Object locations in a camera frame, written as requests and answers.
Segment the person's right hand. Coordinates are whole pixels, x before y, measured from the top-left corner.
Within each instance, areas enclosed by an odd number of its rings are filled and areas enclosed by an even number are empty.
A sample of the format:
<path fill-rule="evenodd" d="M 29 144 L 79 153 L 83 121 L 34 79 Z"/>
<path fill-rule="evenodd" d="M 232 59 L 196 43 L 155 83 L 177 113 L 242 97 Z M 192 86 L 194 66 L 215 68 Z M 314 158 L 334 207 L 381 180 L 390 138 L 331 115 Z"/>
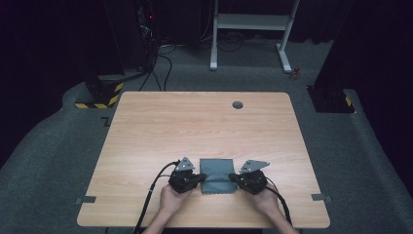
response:
<path fill-rule="evenodd" d="M 266 217 L 276 218 L 282 215 L 276 193 L 277 189 L 268 184 L 263 191 L 254 196 L 256 209 Z"/>

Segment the black base with yellow mark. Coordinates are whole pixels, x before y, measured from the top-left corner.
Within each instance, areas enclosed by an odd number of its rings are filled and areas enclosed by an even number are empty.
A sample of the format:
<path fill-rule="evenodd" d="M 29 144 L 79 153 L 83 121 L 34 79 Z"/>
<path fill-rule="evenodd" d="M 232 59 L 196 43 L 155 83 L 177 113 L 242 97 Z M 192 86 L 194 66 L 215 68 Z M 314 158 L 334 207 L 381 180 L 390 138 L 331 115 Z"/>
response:
<path fill-rule="evenodd" d="M 354 113 L 355 108 L 350 98 L 343 92 L 330 93 L 324 89 L 308 86 L 307 92 L 315 111 L 318 113 Z"/>

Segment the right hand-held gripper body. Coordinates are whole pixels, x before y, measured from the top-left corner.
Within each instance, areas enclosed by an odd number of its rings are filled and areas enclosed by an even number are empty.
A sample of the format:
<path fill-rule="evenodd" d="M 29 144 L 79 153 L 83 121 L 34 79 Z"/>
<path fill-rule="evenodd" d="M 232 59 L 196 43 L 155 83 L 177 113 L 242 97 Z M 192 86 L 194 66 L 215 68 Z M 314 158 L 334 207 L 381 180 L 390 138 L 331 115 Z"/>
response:
<path fill-rule="evenodd" d="M 241 182 L 239 183 L 239 188 L 252 195 L 257 195 L 263 191 L 268 181 L 262 169 L 269 165 L 270 163 L 265 161 L 246 160 L 240 168 Z"/>

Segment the dark equipment rack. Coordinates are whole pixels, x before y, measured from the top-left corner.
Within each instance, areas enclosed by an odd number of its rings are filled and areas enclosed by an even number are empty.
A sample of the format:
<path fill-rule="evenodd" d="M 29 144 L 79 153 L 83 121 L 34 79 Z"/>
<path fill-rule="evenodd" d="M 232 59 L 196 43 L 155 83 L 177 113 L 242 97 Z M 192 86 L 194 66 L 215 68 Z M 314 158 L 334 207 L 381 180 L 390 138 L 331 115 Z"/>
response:
<path fill-rule="evenodd" d="M 154 66 L 159 47 L 160 33 L 156 20 L 156 6 L 153 0 L 135 0 L 135 3 L 145 65 L 150 70 Z"/>

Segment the white metal stand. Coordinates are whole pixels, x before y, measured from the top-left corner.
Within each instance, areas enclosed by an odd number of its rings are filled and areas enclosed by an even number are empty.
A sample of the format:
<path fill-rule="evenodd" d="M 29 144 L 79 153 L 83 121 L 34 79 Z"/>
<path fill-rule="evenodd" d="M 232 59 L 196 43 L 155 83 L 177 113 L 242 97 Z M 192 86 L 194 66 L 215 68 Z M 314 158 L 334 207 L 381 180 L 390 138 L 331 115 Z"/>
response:
<path fill-rule="evenodd" d="M 300 0 L 293 0 L 290 13 L 285 16 L 276 15 L 245 15 L 245 14 L 221 14 L 218 7 L 219 0 L 214 0 L 212 44 L 210 51 L 209 68 L 216 70 L 218 67 L 217 36 L 219 29 L 242 29 L 242 30 L 268 30 L 282 31 L 282 41 L 276 45 L 282 68 L 285 73 L 292 73 L 293 69 L 288 61 L 285 47 L 290 35 L 292 25 Z"/>

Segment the person's left hand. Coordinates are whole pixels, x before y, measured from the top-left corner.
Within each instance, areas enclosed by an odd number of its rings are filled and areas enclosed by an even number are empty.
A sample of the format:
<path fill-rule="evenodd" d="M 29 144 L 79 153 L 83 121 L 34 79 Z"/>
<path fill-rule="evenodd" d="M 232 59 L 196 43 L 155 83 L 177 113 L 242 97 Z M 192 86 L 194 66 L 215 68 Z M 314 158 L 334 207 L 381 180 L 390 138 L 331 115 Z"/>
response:
<path fill-rule="evenodd" d="M 184 205 L 192 191 L 178 193 L 170 185 L 162 188 L 159 213 L 165 217 L 174 216 Z"/>

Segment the gray cloth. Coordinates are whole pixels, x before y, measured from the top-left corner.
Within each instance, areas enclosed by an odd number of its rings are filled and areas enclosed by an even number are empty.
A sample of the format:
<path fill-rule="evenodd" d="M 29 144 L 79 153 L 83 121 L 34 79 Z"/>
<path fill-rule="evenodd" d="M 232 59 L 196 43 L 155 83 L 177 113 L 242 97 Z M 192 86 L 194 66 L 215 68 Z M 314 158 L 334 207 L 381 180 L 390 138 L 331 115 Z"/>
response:
<path fill-rule="evenodd" d="M 201 159 L 200 172 L 206 175 L 202 182 L 203 194 L 232 194 L 238 188 L 229 178 L 235 172 L 232 159 Z"/>

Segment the black yellow striped stand base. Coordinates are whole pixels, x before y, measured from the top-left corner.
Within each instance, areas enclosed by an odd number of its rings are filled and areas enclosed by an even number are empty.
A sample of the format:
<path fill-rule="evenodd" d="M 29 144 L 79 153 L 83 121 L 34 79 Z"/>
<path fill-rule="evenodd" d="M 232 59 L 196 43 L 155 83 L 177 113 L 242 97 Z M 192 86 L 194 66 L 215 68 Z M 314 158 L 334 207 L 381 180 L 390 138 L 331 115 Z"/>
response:
<path fill-rule="evenodd" d="M 101 81 L 95 77 L 86 81 L 91 100 L 79 100 L 75 106 L 80 109 L 105 109 L 114 106 L 124 86 L 123 82 Z"/>

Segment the black curtain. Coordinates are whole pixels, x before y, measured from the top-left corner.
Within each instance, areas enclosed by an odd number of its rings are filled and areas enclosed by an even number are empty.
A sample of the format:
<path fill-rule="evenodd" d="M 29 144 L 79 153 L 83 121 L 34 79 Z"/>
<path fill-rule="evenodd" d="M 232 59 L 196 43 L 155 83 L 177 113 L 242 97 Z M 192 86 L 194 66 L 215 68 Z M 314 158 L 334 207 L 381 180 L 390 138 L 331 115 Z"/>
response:
<path fill-rule="evenodd" d="M 413 0 L 353 0 L 314 85 L 326 99 L 357 92 L 413 195 Z"/>
<path fill-rule="evenodd" d="M 24 136 L 95 80 L 107 0 L 0 0 L 0 168 Z"/>

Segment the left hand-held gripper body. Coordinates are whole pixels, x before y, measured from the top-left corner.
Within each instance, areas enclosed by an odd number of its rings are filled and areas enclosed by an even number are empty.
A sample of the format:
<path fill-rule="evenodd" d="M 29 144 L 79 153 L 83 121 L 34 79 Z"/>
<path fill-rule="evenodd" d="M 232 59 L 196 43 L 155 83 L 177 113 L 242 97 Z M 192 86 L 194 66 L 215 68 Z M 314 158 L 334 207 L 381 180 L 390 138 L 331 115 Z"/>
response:
<path fill-rule="evenodd" d="M 185 193 L 197 186 L 197 176 L 193 173 L 195 166 L 187 158 L 180 160 L 169 177 L 169 185 L 177 193 Z"/>

